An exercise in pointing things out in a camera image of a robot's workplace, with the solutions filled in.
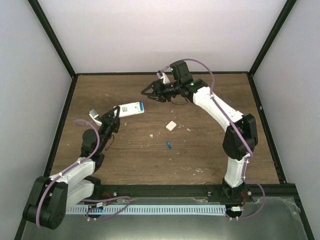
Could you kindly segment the white remote control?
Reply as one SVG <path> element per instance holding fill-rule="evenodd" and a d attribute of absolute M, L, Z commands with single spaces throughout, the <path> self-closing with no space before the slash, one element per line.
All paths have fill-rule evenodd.
<path fill-rule="evenodd" d="M 120 114 L 119 114 L 120 118 L 138 115 L 142 113 L 144 112 L 140 112 L 139 101 L 120 105 Z"/>

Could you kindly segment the blue battery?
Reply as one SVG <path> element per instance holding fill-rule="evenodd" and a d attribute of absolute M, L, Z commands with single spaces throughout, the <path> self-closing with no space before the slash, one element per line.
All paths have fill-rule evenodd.
<path fill-rule="evenodd" d="M 166 145 L 168 146 L 168 148 L 169 148 L 170 150 L 172 149 L 172 146 L 171 146 L 171 144 L 170 144 L 169 141 L 166 141 Z"/>
<path fill-rule="evenodd" d="M 140 112 L 143 113 L 145 111 L 144 104 L 142 101 L 139 101 L 139 108 L 140 108 Z"/>

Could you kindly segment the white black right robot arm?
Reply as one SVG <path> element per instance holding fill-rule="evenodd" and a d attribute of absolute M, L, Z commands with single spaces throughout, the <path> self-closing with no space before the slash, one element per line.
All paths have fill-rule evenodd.
<path fill-rule="evenodd" d="M 143 89 L 141 94 L 161 103 L 182 96 L 217 121 L 224 130 L 222 148 L 228 157 L 221 191 L 223 198 L 232 202 L 244 189 L 247 165 L 258 144 L 256 119 L 252 114 L 244 115 L 225 103 L 214 93 L 212 85 L 200 78 L 194 79 L 187 62 L 188 59 L 181 59 L 168 65 L 173 81 L 169 80 L 164 70 L 159 70 L 157 80 Z"/>

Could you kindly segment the white battery compartment cover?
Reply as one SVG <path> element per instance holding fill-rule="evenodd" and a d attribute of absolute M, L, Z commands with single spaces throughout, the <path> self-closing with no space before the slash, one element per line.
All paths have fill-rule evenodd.
<path fill-rule="evenodd" d="M 175 127 L 177 126 L 177 124 L 171 120 L 166 126 L 165 128 L 168 130 L 168 131 L 172 131 Z"/>

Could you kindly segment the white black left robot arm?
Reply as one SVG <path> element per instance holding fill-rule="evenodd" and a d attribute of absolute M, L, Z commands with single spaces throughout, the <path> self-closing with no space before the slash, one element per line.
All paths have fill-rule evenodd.
<path fill-rule="evenodd" d="M 99 180 L 90 176 L 101 167 L 103 150 L 119 130 L 120 113 L 118 105 L 102 116 L 94 109 L 89 112 L 92 121 L 83 120 L 90 128 L 82 134 L 79 158 L 59 173 L 34 181 L 22 213 L 24 220 L 54 230 L 71 207 L 86 198 L 91 202 L 101 198 L 102 189 L 95 185 Z"/>

